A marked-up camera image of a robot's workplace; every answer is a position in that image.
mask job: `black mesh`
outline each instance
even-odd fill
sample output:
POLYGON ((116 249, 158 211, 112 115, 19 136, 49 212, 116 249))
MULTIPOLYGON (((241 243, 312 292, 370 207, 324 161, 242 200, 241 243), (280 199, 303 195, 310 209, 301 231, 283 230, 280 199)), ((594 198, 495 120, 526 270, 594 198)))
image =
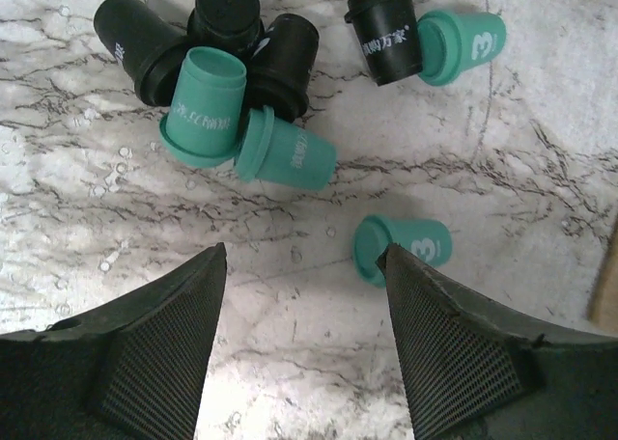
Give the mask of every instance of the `black mesh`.
POLYGON ((530 371, 508 342, 473 331, 440 303, 419 267, 388 267, 386 287, 416 440, 527 392, 530 371))
POLYGON ((193 439, 221 303, 204 276, 193 275, 111 345, 90 406, 137 438, 193 439))

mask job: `black plastic cup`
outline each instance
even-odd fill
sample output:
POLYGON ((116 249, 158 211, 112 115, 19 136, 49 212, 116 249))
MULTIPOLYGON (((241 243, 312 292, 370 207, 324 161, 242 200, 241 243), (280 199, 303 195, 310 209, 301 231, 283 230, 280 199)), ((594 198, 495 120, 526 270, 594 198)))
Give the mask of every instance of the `black plastic cup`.
POLYGON ((264 35, 260 0, 195 0, 187 32, 198 44, 245 60, 264 35))
POLYGON ((318 29, 306 18, 296 14, 275 18, 247 62, 245 105, 270 106, 278 118, 290 123, 304 115, 319 44, 318 29))
POLYGON ((352 23, 369 72, 378 86, 423 70, 412 0, 348 0, 352 23))
POLYGON ((140 0, 105 0, 95 14, 95 31, 133 80, 142 102, 170 105, 184 56, 191 48, 184 33, 140 0))

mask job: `marble surface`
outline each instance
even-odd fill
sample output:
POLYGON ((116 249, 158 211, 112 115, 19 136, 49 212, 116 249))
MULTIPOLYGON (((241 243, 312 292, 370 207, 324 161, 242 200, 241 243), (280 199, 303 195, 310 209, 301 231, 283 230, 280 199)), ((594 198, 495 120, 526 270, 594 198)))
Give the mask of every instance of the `marble surface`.
MULTIPOLYGON (((98 41, 102 0, 0 0, 0 332, 43 329, 217 241, 229 278, 197 438, 413 438, 384 290, 356 278, 364 214, 453 232, 441 271, 588 328, 618 197, 618 0, 416 0, 500 13, 490 66, 446 88, 368 78, 346 0, 262 0, 322 42, 302 122, 340 161, 321 193, 184 167, 98 41)), ((192 0, 145 0, 183 24, 192 0)))

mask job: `plastic cup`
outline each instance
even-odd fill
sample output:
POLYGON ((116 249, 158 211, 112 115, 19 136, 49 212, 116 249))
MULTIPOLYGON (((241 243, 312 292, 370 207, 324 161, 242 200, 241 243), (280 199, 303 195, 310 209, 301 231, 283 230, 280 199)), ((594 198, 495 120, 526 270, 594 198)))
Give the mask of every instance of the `plastic cup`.
POLYGON ((246 68, 232 54, 194 47, 184 59, 161 138, 181 161, 208 168, 236 155, 246 68))
POLYGON ((247 62, 247 107, 270 106, 276 117, 290 123, 302 116, 309 106, 307 86, 319 42, 318 30, 306 18, 275 18, 247 62))
POLYGON ((352 243, 352 259, 358 275, 381 288, 386 282, 376 261, 391 243, 401 245, 433 267, 447 263, 453 253, 448 228, 436 220, 393 220, 370 215, 356 228, 352 243))
POLYGON ((504 21, 490 13, 431 11, 418 21, 418 33, 424 63, 419 76, 433 86, 493 60, 506 42, 504 21))
POLYGON ((319 191, 335 171, 337 151, 321 137, 277 119, 271 107, 251 109, 235 170, 253 179, 319 191))
POLYGON ((98 38, 133 80, 137 97, 147 105, 170 105, 191 47, 188 37, 140 0, 105 0, 94 25, 98 38))
POLYGON ((195 0, 187 31, 204 46, 246 59, 264 35, 260 0, 195 0))
POLYGON ((423 69, 412 0, 349 0, 352 23, 369 72, 378 86, 423 69))

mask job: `teal plastic cup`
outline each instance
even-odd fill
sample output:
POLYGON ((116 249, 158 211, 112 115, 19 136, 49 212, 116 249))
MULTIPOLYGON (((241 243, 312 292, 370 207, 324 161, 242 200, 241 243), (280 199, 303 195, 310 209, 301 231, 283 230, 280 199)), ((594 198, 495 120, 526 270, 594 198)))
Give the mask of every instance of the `teal plastic cup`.
POLYGON ((246 74, 239 59, 219 49, 187 52, 170 111, 159 126, 170 153, 200 168, 235 157, 246 74))
POLYGON ((320 136, 280 120, 271 107, 251 109, 235 170, 253 179, 319 191, 335 171, 337 151, 320 136))
POLYGON ((462 71, 493 60, 506 42, 506 25, 496 14, 431 11, 418 21, 418 36, 423 53, 419 76, 443 86, 462 71))
POLYGON ((352 242, 354 267, 363 280, 380 288, 386 286, 376 261, 392 243, 433 267, 447 263, 453 254, 451 234, 437 220, 394 220, 370 215, 358 225, 352 242))

